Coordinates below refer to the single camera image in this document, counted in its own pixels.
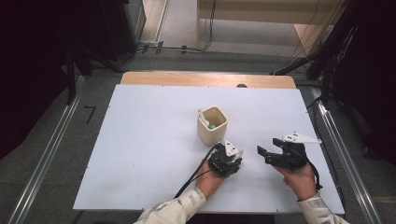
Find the metal rail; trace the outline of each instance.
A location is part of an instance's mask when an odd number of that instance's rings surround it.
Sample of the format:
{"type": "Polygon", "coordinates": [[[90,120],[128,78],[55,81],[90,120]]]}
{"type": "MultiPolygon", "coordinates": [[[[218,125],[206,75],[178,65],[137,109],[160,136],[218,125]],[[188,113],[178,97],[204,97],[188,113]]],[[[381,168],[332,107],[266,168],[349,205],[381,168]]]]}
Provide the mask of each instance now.
{"type": "MultiPolygon", "coordinates": [[[[311,91],[315,99],[320,96],[320,91],[315,90],[314,88],[311,88],[311,91]]],[[[326,110],[325,106],[321,102],[319,102],[318,108],[320,111],[320,115],[326,125],[327,131],[329,132],[329,136],[332,139],[332,143],[335,146],[338,157],[340,158],[340,161],[344,166],[346,176],[355,192],[356,199],[361,206],[361,211],[363,212],[367,223],[383,223],[378,212],[375,209],[373,200],[367,188],[365,187],[361,176],[359,175],[358,169],[356,168],[355,163],[353,162],[347,151],[347,147],[344,144],[341,134],[338,132],[337,127],[335,126],[331,112],[329,110],[326,110]]]]}
{"type": "Polygon", "coordinates": [[[68,105],[64,110],[64,113],[62,114],[61,119],[59,120],[58,125],[56,126],[55,131],[52,134],[52,137],[49,140],[49,143],[47,144],[47,147],[35,168],[35,171],[22,191],[21,197],[18,200],[18,204],[8,220],[8,224],[20,224],[23,223],[24,219],[26,218],[26,215],[29,212],[30,206],[35,199],[35,196],[37,195],[41,183],[43,182],[44,177],[50,168],[52,159],[55,156],[58,146],[64,136],[64,132],[67,129],[69,121],[73,117],[85,83],[86,78],[80,77],[77,83],[77,95],[71,104],[68,105]]]}

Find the hand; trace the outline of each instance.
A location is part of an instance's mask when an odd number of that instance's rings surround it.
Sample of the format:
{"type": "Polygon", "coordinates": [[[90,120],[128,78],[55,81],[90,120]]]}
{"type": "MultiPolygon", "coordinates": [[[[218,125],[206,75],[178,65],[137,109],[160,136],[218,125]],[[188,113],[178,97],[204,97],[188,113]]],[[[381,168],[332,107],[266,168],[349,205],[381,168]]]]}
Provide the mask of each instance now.
{"type": "Polygon", "coordinates": [[[209,164],[207,161],[198,171],[197,176],[198,175],[201,176],[197,178],[195,186],[201,190],[201,192],[205,195],[207,199],[216,192],[216,190],[220,187],[223,180],[226,179],[225,177],[222,177],[220,175],[217,175],[215,172],[210,171],[209,164]]]}
{"type": "Polygon", "coordinates": [[[291,187],[299,201],[307,200],[317,194],[315,175],[309,164],[296,171],[275,166],[274,168],[284,176],[283,182],[291,187]]]}

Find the white sleeve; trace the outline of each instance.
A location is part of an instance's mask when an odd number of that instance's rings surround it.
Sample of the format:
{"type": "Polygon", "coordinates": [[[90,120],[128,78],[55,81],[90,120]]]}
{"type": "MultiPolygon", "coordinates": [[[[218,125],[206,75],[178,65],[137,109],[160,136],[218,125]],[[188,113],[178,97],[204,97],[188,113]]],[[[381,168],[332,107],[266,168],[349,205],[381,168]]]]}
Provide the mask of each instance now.
{"type": "Polygon", "coordinates": [[[314,197],[302,202],[297,202],[304,213],[308,224],[347,224],[341,217],[332,213],[332,210],[326,205],[322,198],[317,194],[314,197]]]}
{"type": "Polygon", "coordinates": [[[180,197],[146,209],[135,224],[186,223],[206,204],[204,194],[194,187],[180,197]]]}

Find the wire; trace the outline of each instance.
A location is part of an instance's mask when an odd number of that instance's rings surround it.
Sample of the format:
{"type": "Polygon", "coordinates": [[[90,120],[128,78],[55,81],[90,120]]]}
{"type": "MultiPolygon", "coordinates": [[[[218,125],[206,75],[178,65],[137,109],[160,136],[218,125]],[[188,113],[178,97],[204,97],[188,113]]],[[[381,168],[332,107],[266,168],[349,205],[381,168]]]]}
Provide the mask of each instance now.
{"type": "MultiPolygon", "coordinates": [[[[337,6],[336,6],[335,8],[339,8],[341,2],[342,2],[342,0],[340,0],[340,1],[337,3],[337,6]]],[[[333,16],[335,15],[335,11],[336,11],[336,10],[334,10],[334,11],[332,12],[332,15],[330,16],[329,20],[327,21],[325,27],[328,27],[328,26],[329,26],[330,22],[332,21],[333,16]]],[[[316,45],[318,42],[321,43],[323,37],[326,36],[326,35],[330,32],[330,30],[331,30],[331,29],[328,29],[328,30],[326,31],[325,34],[323,34],[323,32],[324,32],[324,30],[323,30],[323,31],[321,32],[321,34],[319,35],[320,38],[318,38],[316,41],[314,41],[314,43],[312,43],[312,44],[309,45],[308,47],[304,48],[304,49],[303,49],[302,51],[300,51],[296,56],[293,57],[293,55],[294,55],[294,53],[295,53],[295,51],[294,51],[293,54],[291,55],[290,59],[288,59],[285,63],[282,63],[282,64],[279,66],[280,68],[277,69],[277,70],[275,70],[275,72],[274,72],[273,74],[275,74],[277,71],[279,71],[279,70],[281,70],[281,69],[283,69],[283,68],[289,66],[288,63],[290,62],[291,59],[297,58],[301,53],[305,52],[307,49],[309,49],[309,48],[311,48],[312,46],[316,45]]]]}
{"type": "MultiPolygon", "coordinates": [[[[135,52],[132,52],[132,53],[129,53],[129,54],[127,54],[127,55],[124,55],[124,56],[120,57],[119,59],[124,59],[123,62],[117,63],[117,64],[115,64],[115,65],[116,65],[117,67],[122,67],[122,66],[124,66],[126,63],[128,63],[128,61],[131,59],[131,57],[133,57],[134,55],[136,55],[136,54],[138,54],[138,53],[142,53],[142,50],[143,50],[143,48],[137,49],[135,52]]],[[[92,65],[94,68],[107,68],[106,66],[101,66],[101,65],[98,65],[98,64],[101,64],[101,63],[100,63],[100,62],[91,62],[91,65],[92,65]]]]}
{"type": "Polygon", "coordinates": [[[149,49],[173,49],[173,50],[178,50],[182,52],[202,52],[201,49],[192,49],[192,48],[175,48],[175,47],[158,47],[158,46],[151,46],[148,47],[147,50],[149,49]]]}
{"type": "Polygon", "coordinates": [[[296,83],[296,86],[297,87],[307,86],[307,87],[321,88],[321,86],[318,84],[297,84],[296,83]]]}
{"type": "Polygon", "coordinates": [[[175,195],[175,198],[178,198],[178,196],[180,196],[180,194],[189,186],[189,184],[196,179],[197,177],[195,177],[195,175],[198,173],[198,171],[201,169],[201,167],[204,165],[204,163],[206,162],[207,158],[210,156],[210,154],[212,153],[212,151],[216,148],[217,145],[214,145],[212,148],[209,149],[209,151],[207,152],[206,156],[204,157],[204,159],[201,161],[201,164],[199,164],[198,168],[195,170],[195,172],[192,174],[192,176],[189,178],[189,180],[181,187],[181,189],[178,191],[178,193],[175,195]]]}
{"type": "Polygon", "coordinates": [[[207,41],[206,46],[204,47],[203,51],[209,49],[209,47],[210,47],[210,45],[212,44],[212,41],[213,41],[213,20],[215,18],[215,11],[216,11],[216,0],[213,1],[212,13],[210,15],[209,40],[207,41]]]}
{"type": "Polygon", "coordinates": [[[308,163],[311,168],[312,171],[314,172],[315,177],[317,178],[317,183],[316,183],[316,189],[320,190],[323,187],[320,185],[320,176],[319,176],[319,172],[317,170],[317,167],[315,167],[315,165],[308,159],[308,157],[301,155],[300,153],[298,153],[296,150],[289,148],[289,150],[294,154],[299,156],[301,159],[303,159],[303,161],[305,161],[306,163],[308,163]]]}
{"type": "Polygon", "coordinates": [[[84,211],[80,211],[80,212],[78,213],[78,215],[75,217],[75,219],[73,219],[72,224],[77,224],[79,218],[82,216],[83,213],[84,213],[84,211]]]}
{"type": "Polygon", "coordinates": [[[305,72],[308,71],[308,68],[306,68],[306,64],[303,65],[303,68],[305,68],[305,72]]]}
{"type": "Polygon", "coordinates": [[[311,107],[312,105],[314,105],[317,101],[320,100],[320,96],[314,100],[314,102],[312,102],[310,105],[308,105],[306,108],[309,109],[309,107],[311,107]]]}
{"type": "Polygon", "coordinates": [[[191,182],[194,181],[194,180],[196,180],[197,178],[199,178],[201,175],[204,175],[204,174],[209,173],[209,172],[211,172],[211,171],[212,171],[212,170],[208,170],[208,171],[205,171],[205,172],[201,173],[200,175],[198,175],[198,176],[196,176],[194,179],[192,179],[191,182]]]}
{"type": "Polygon", "coordinates": [[[294,49],[294,52],[291,54],[290,58],[289,58],[285,63],[282,63],[280,66],[283,66],[283,65],[285,65],[285,64],[288,64],[293,58],[295,58],[295,57],[293,57],[293,56],[294,56],[294,53],[296,52],[297,48],[300,46],[301,41],[304,39],[306,30],[307,30],[308,27],[311,25],[312,20],[313,20],[313,19],[317,16],[317,14],[318,14],[318,6],[319,6],[319,3],[320,3],[320,0],[318,0],[318,2],[317,2],[316,8],[315,8],[315,13],[314,13],[314,15],[312,16],[311,20],[309,21],[308,25],[305,27],[303,37],[301,37],[301,39],[300,39],[300,41],[298,42],[296,48],[294,49]]]}

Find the black cable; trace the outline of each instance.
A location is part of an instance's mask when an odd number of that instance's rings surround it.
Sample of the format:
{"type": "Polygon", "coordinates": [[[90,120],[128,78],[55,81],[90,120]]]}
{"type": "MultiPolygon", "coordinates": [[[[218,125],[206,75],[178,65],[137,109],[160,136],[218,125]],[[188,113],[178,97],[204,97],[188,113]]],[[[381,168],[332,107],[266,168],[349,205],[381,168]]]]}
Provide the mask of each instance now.
{"type": "Polygon", "coordinates": [[[181,189],[178,191],[178,193],[175,195],[175,198],[178,198],[180,194],[189,186],[189,184],[196,178],[195,175],[198,173],[198,171],[201,169],[201,167],[204,165],[204,163],[207,161],[207,158],[210,156],[212,151],[216,148],[217,145],[214,145],[212,148],[209,149],[207,152],[206,156],[204,159],[201,161],[201,164],[199,164],[198,168],[195,170],[195,172],[192,174],[192,176],[189,178],[189,180],[181,187],[181,189]]]}
{"type": "Polygon", "coordinates": [[[314,105],[317,101],[319,101],[320,100],[320,96],[317,98],[317,99],[315,99],[314,100],[314,102],[312,102],[310,105],[308,105],[307,107],[306,107],[306,109],[309,109],[309,107],[311,107],[312,105],[314,105]]]}
{"type": "Polygon", "coordinates": [[[308,71],[308,68],[306,68],[306,64],[303,65],[303,68],[305,68],[305,72],[308,71]]]}
{"type": "Polygon", "coordinates": [[[158,46],[150,46],[150,47],[148,47],[147,48],[147,50],[149,50],[149,49],[176,49],[176,50],[180,50],[180,51],[187,51],[187,50],[189,50],[189,51],[196,51],[196,52],[201,52],[200,50],[198,50],[198,49],[192,49],[192,48],[176,48],[176,47],[158,47],[158,46]]]}
{"type": "Polygon", "coordinates": [[[135,52],[133,52],[133,53],[131,53],[131,54],[125,56],[126,59],[125,59],[122,63],[117,64],[117,66],[118,66],[118,67],[124,66],[124,65],[131,59],[132,56],[134,56],[134,55],[136,55],[136,54],[138,54],[138,53],[141,53],[142,50],[143,50],[143,49],[137,49],[135,52]]]}
{"type": "Polygon", "coordinates": [[[317,14],[318,14],[318,6],[319,6],[319,3],[320,3],[320,0],[318,0],[318,2],[317,2],[317,6],[316,6],[316,9],[315,9],[315,13],[314,13],[314,15],[312,16],[311,20],[309,21],[308,25],[305,27],[303,37],[301,37],[301,39],[300,39],[300,41],[298,42],[296,48],[294,49],[294,52],[291,54],[290,58],[289,58],[285,63],[283,63],[283,64],[280,65],[280,66],[283,66],[283,65],[285,65],[285,64],[288,64],[288,63],[294,58],[293,55],[294,55],[294,53],[296,52],[297,48],[300,46],[301,41],[304,39],[306,30],[308,29],[308,27],[311,25],[311,22],[314,20],[314,18],[315,18],[315,17],[317,16],[317,14]]]}
{"type": "MultiPolygon", "coordinates": [[[[341,2],[342,2],[342,1],[340,0],[335,8],[338,8],[338,7],[340,6],[341,2]]],[[[330,22],[332,21],[332,18],[333,18],[334,15],[335,15],[335,10],[332,12],[332,15],[330,16],[329,20],[327,21],[325,27],[328,27],[328,26],[329,26],[329,24],[330,24],[330,22]]],[[[321,32],[321,34],[320,34],[321,38],[317,39],[317,40],[316,40],[314,43],[312,43],[310,46],[308,46],[308,47],[306,47],[305,49],[303,49],[302,51],[300,51],[295,57],[293,57],[293,55],[294,55],[294,53],[295,53],[295,51],[294,51],[293,54],[291,55],[290,59],[287,60],[285,63],[282,63],[282,64],[279,66],[279,67],[281,67],[281,68],[275,70],[275,72],[278,71],[278,70],[280,70],[280,69],[283,69],[284,67],[287,67],[287,66],[288,66],[288,62],[289,62],[291,59],[297,58],[301,53],[305,52],[306,49],[311,48],[312,46],[316,45],[318,42],[321,43],[323,36],[325,36],[327,33],[329,33],[330,30],[328,29],[328,30],[326,31],[326,34],[325,34],[325,35],[323,35],[323,32],[324,32],[324,30],[323,30],[323,31],[321,32]]]]}
{"type": "Polygon", "coordinates": [[[315,184],[316,189],[317,189],[317,190],[322,189],[323,187],[320,185],[320,176],[319,176],[319,172],[318,172],[318,170],[317,170],[317,167],[315,167],[315,165],[314,165],[307,157],[301,155],[300,153],[298,153],[298,152],[295,151],[294,149],[289,148],[289,150],[290,150],[291,152],[293,152],[293,154],[299,156],[301,159],[303,159],[306,163],[308,163],[308,164],[311,166],[312,171],[314,172],[314,175],[315,175],[315,177],[317,178],[317,183],[315,184]]]}
{"type": "Polygon", "coordinates": [[[78,213],[78,215],[75,217],[75,219],[73,219],[72,224],[77,224],[79,218],[82,216],[83,213],[84,213],[84,211],[80,211],[80,212],[78,213]]]}
{"type": "Polygon", "coordinates": [[[204,47],[203,51],[209,49],[209,47],[210,47],[210,45],[212,44],[212,41],[213,41],[213,20],[215,18],[215,11],[216,11],[216,0],[213,1],[212,13],[210,15],[209,40],[207,41],[206,46],[204,47]]]}
{"type": "Polygon", "coordinates": [[[194,179],[192,179],[191,182],[194,181],[194,180],[196,180],[197,178],[199,178],[201,175],[204,175],[204,174],[209,173],[209,172],[211,172],[211,171],[212,171],[212,170],[208,170],[208,171],[205,171],[205,172],[201,173],[200,175],[198,175],[198,176],[196,176],[194,179]]]}
{"type": "Polygon", "coordinates": [[[305,83],[305,84],[298,84],[298,83],[296,83],[296,86],[297,87],[302,87],[302,86],[307,86],[307,87],[314,87],[314,88],[321,88],[321,86],[320,85],[318,85],[318,84],[307,84],[307,83],[305,83]]]}

